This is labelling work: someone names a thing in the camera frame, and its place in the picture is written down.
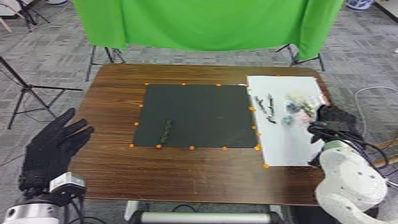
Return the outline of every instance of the metal stand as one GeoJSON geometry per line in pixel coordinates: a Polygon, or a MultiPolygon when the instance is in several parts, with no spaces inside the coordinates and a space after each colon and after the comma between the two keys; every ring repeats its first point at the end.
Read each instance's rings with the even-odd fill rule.
{"type": "Polygon", "coordinates": [[[291,58],[291,64],[289,64],[289,67],[295,66],[295,65],[304,64],[305,62],[309,62],[309,61],[312,61],[312,60],[320,60],[320,68],[321,68],[321,71],[325,72],[325,64],[323,64],[323,59],[321,59],[320,54],[318,54],[318,56],[316,56],[314,58],[311,58],[311,59],[300,61],[300,60],[296,59],[296,55],[293,55],[293,50],[291,50],[291,46],[289,46],[289,44],[286,44],[286,45],[282,46],[282,48],[277,49],[275,52],[280,52],[286,48],[288,48],[288,50],[289,50],[289,58],[291,58]]]}
{"type": "Polygon", "coordinates": [[[53,105],[53,103],[55,103],[55,101],[57,101],[57,99],[58,99],[58,97],[60,97],[60,95],[64,94],[64,92],[65,92],[67,90],[71,90],[71,91],[83,91],[83,90],[81,90],[81,89],[74,89],[74,88],[62,88],[62,87],[51,87],[51,86],[35,86],[35,85],[30,85],[30,84],[25,82],[25,80],[21,79],[21,76],[17,75],[17,73],[16,73],[16,71],[14,71],[14,69],[12,69],[10,65],[9,65],[9,63],[7,63],[7,61],[3,60],[3,57],[0,57],[0,63],[1,63],[1,65],[3,65],[3,67],[5,67],[5,69],[9,70],[10,75],[12,75],[14,78],[16,78],[17,85],[21,86],[21,93],[19,93],[19,98],[17,98],[17,102],[16,102],[16,108],[14,108],[14,112],[12,112],[12,116],[10,116],[10,121],[9,121],[9,127],[7,127],[7,129],[10,129],[10,127],[12,127],[12,123],[14,123],[14,119],[16,119],[16,115],[17,115],[17,114],[28,113],[28,112],[32,112],[32,111],[46,110],[48,113],[51,114],[53,118],[57,118],[57,116],[55,116],[55,114],[53,114],[53,112],[51,112],[49,107],[51,107],[51,105],[53,105]],[[55,90],[60,90],[57,96],[55,96],[55,98],[53,98],[53,100],[51,100],[51,102],[49,102],[48,104],[44,103],[44,101],[42,101],[42,99],[41,99],[37,93],[33,92],[33,89],[55,89],[55,90]],[[25,94],[26,94],[26,93],[32,95],[32,97],[33,97],[33,99],[37,100],[37,102],[39,102],[42,108],[37,108],[37,109],[32,109],[32,110],[25,110],[25,111],[19,111],[21,102],[23,102],[23,97],[25,97],[25,94]]]}
{"type": "Polygon", "coordinates": [[[177,213],[137,210],[138,201],[128,201],[124,219],[128,224],[282,224],[280,216],[268,213],[177,213]]]}
{"type": "Polygon", "coordinates": [[[33,15],[37,17],[41,17],[41,19],[46,21],[46,23],[49,23],[49,21],[48,21],[46,17],[39,14],[39,12],[32,9],[32,7],[28,7],[26,3],[21,0],[16,0],[16,2],[17,2],[19,7],[21,7],[21,14],[25,16],[28,32],[32,32],[30,24],[35,26],[37,25],[37,21],[33,19],[30,11],[33,12],[33,15]]]}
{"type": "MultiPolygon", "coordinates": [[[[108,56],[110,63],[112,64],[115,63],[115,56],[117,56],[117,58],[121,59],[121,64],[124,64],[126,61],[124,61],[124,58],[121,56],[119,49],[113,49],[112,48],[112,54],[110,54],[110,49],[108,49],[108,47],[105,47],[105,52],[106,52],[106,56],[108,56]]],[[[96,45],[92,45],[92,50],[90,50],[90,64],[89,64],[89,69],[87,69],[85,82],[89,82],[89,80],[90,80],[90,69],[92,69],[92,66],[94,65],[103,65],[103,64],[97,64],[94,62],[94,57],[96,57],[96,45]]]]}

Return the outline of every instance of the white paper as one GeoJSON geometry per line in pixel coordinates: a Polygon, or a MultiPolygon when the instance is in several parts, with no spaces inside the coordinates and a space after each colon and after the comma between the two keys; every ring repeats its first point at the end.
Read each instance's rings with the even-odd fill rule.
{"type": "Polygon", "coordinates": [[[250,103],[256,109],[254,119],[259,132],[259,144],[263,148],[264,164],[270,166],[307,166],[316,153],[321,150],[323,142],[311,144],[312,135],[307,132],[309,122],[304,121],[305,113],[289,113],[286,110],[288,96],[300,96],[307,99],[318,99],[321,105],[321,91],[312,77],[289,76],[248,76],[248,95],[250,103]],[[254,96],[263,100],[263,106],[268,110],[268,94],[273,98],[273,120],[266,120],[266,114],[261,111],[254,96]],[[293,116],[293,123],[286,125],[282,119],[286,115],[293,116]]]}

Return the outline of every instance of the small object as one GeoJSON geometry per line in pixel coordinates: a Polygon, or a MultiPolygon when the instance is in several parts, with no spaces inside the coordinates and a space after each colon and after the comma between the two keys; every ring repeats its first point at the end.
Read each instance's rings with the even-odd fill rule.
{"type": "Polygon", "coordinates": [[[257,97],[254,97],[254,100],[256,100],[256,102],[257,102],[257,106],[259,106],[259,108],[261,108],[261,111],[263,111],[264,114],[266,114],[264,105],[263,105],[263,101],[264,101],[264,100],[259,100],[257,97]]]}
{"type": "Polygon", "coordinates": [[[268,105],[268,108],[270,108],[270,115],[266,117],[266,120],[272,124],[277,124],[275,120],[273,120],[273,117],[275,117],[275,109],[273,109],[273,98],[272,98],[272,95],[268,94],[268,101],[270,101],[270,105],[268,105]]]}
{"type": "Polygon", "coordinates": [[[282,123],[289,126],[293,124],[293,116],[291,115],[286,115],[284,118],[282,118],[282,123]]]}
{"type": "Polygon", "coordinates": [[[168,140],[170,127],[172,127],[172,121],[167,120],[167,121],[165,121],[163,134],[161,134],[161,137],[160,137],[160,144],[161,144],[161,145],[167,143],[167,140],[168,140]]]}
{"type": "Polygon", "coordinates": [[[286,111],[291,114],[295,114],[295,113],[298,113],[300,109],[302,109],[300,105],[296,105],[293,102],[288,102],[288,104],[286,104],[286,111]]]}

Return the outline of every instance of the light stand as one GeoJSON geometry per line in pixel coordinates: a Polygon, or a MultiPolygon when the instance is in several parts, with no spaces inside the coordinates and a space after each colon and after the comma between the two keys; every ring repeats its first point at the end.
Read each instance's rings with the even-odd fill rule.
{"type": "Polygon", "coordinates": [[[39,12],[32,9],[32,7],[28,7],[26,3],[21,0],[16,0],[16,2],[17,2],[19,7],[21,7],[21,14],[25,16],[28,32],[32,32],[30,24],[37,25],[37,22],[33,20],[33,16],[32,16],[28,10],[33,12],[35,16],[41,17],[41,19],[46,21],[46,23],[49,23],[49,21],[48,21],[46,17],[39,14],[39,12]]]}
{"type": "Polygon", "coordinates": [[[21,86],[21,93],[19,93],[19,98],[17,98],[17,102],[16,102],[16,108],[14,108],[14,112],[12,112],[12,116],[10,116],[10,121],[9,121],[9,127],[7,127],[7,129],[10,129],[10,127],[12,127],[12,123],[14,123],[14,119],[16,119],[16,115],[17,115],[17,114],[28,113],[28,112],[32,112],[32,111],[46,110],[48,113],[51,114],[53,118],[57,118],[57,116],[55,116],[55,114],[53,114],[53,112],[51,112],[49,107],[51,107],[51,105],[53,105],[53,103],[55,103],[55,101],[57,101],[57,99],[58,99],[58,97],[60,97],[60,95],[64,94],[64,92],[65,92],[67,90],[71,90],[71,91],[83,91],[83,90],[81,90],[81,89],[74,89],[74,88],[62,88],[62,87],[51,87],[51,86],[35,86],[35,85],[30,85],[30,84],[25,82],[25,80],[21,79],[21,76],[17,75],[17,73],[16,73],[16,71],[14,71],[14,69],[12,69],[10,65],[9,65],[9,63],[7,63],[7,61],[3,60],[3,57],[0,57],[0,63],[1,63],[1,65],[3,65],[3,67],[5,67],[5,69],[9,70],[9,73],[10,73],[12,77],[16,78],[17,85],[21,86]],[[33,92],[33,89],[55,89],[55,90],[60,90],[57,96],[55,96],[55,98],[53,98],[53,100],[51,100],[51,102],[49,102],[48,104],[44,103],[44,101],[42,101],[42,99],[41,99],[37,93],[33,92]],[[37,102],[39,102],[42,108],[37,108],[37,109],[32,109],[32,110],[25,110],[25,111],[19,111],[21,102],[23,102],[23,97],[25,97],[25,94],[26,94],[26,93],[32,95],[32,97],[33,97],[33,99],[37,100],[37,102]]]}
{"type": "Polygon", "coordinates": [[[318,56],[304,61],[300,61],[296,59],[296,55],[293,55],[293,50],[291,50],[291,47],[289,47],[289,44],[286,44],[282,46],[282,48],[277,49],[275,52],[280,52],[284,49],[288,48],[288,51],[289,51],[289,58],[291,58],[291,64],[289,64],[289,67],[295,66],[295,65],[300,65],[302,63],[312,61],[312,60],[318,60],[320,61],[320,68],[321,68],[321,71],[325,72],[325,64],[323,64],[323,59],[321,59],[321,56],[318,54],[318,56]]]}

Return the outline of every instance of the black mat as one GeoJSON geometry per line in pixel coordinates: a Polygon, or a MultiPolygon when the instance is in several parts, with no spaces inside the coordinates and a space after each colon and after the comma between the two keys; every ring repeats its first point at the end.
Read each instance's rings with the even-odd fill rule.
{"type": "Polygon", "coordinates": [[[248,106],[243,86],[147,86],[135,146],[254,147],[248,106]]]}

